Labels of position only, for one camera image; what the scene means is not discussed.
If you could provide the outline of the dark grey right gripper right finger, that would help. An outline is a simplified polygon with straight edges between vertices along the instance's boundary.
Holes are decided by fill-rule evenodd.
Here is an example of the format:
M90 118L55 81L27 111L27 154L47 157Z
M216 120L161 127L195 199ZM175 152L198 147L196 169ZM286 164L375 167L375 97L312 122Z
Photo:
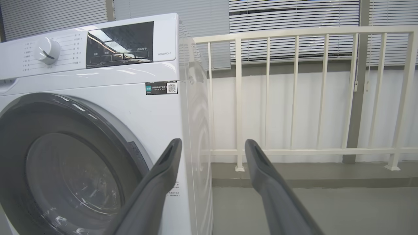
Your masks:
M271 235L323 235L306 207L255 140L245 141L252 187L262 197Z

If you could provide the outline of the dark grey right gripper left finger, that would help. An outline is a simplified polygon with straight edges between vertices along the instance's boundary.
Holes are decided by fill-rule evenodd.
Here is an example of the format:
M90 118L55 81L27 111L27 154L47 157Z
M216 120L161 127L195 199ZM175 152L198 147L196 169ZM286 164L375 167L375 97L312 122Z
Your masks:
M105 235L159 233L165 198L175 186L181 155L182 140L175 138L111 220Z

